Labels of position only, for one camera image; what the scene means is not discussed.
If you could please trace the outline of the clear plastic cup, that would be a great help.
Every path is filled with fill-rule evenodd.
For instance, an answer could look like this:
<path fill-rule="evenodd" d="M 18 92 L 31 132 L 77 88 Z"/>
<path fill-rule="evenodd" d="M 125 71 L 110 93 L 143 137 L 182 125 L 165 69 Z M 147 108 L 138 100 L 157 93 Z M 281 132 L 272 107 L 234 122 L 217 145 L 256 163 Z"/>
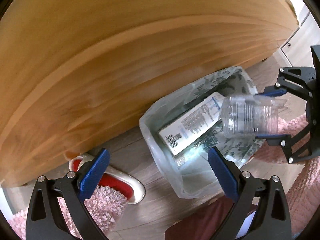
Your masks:
<path fill-rule="evenodd" d="M 224 98 L 219 118 L 227 138 L 253 138 L 278 133 L 279 111 L 287 100 L 264 95 Z"/>

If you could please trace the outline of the white milk carton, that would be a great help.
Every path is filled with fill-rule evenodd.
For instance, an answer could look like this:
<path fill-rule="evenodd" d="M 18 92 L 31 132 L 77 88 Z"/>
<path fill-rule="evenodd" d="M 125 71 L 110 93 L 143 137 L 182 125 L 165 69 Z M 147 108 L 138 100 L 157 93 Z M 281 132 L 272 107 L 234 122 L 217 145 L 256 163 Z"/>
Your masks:
<path fill-rule="evenodd" d="M 172 155 L 178 155 L 219 121 L 224 98 L 214 92 L 158 132 Z"/>

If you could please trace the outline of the white cabinet drawer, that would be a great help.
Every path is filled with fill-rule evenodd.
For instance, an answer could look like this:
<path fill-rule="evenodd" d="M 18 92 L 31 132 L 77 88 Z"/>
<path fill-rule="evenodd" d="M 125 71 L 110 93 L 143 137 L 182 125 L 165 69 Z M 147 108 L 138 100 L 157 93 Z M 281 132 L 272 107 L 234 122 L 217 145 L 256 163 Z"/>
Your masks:
<path fill-rule="evenodd" d="M 319 44 L 319 26 L 306 5 L 297 12 L 299 27 L 281 47 L 294 67 L 313 67 L 311 46 Z"/>

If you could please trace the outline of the pink shaggy rug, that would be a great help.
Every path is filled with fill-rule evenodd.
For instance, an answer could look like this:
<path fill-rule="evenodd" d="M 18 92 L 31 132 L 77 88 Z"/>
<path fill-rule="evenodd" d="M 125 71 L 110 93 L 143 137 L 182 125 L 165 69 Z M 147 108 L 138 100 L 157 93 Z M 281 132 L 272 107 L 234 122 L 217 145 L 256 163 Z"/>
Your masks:
<path fill-rule="evenodd" d="M 297 237 L 319 206 L 319 158 L 288 165 L 285 164 L 281 149 L 268 146 L 266 142 L 253 158 L 265 167 L 278 164 L 284 168 L 285 175 L 293 182 L 286 193 L 286 199 L 291 217 L 292 236 Z M 90 214 L 105 234 L 111 232 L 127 204 L 127 198 L 109 186 L 99 187 L 93 197 L 85 202 Z"/>

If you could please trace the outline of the dark red box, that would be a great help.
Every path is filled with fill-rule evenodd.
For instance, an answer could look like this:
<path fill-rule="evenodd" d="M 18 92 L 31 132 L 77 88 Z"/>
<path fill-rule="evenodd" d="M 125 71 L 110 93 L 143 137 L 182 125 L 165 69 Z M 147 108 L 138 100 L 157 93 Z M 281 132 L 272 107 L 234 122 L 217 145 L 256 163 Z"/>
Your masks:
<path fill-rule="evenodd" d="M 200 208 L 165 231 L 165 239 L 210 239 L 219 228 L 234 202 L 222 196 Z"/>

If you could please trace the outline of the wooden bed footboard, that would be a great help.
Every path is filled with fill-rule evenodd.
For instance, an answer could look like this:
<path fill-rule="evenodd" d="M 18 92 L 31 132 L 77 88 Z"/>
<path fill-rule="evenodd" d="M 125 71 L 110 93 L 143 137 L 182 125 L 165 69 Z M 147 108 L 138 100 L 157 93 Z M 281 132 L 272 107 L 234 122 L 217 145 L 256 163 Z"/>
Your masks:
<path fill-rule="evenodd" d="M 1 184 L 137 126 L 159 98 L 272 55 L 289 0 L 2 0 Z"/>

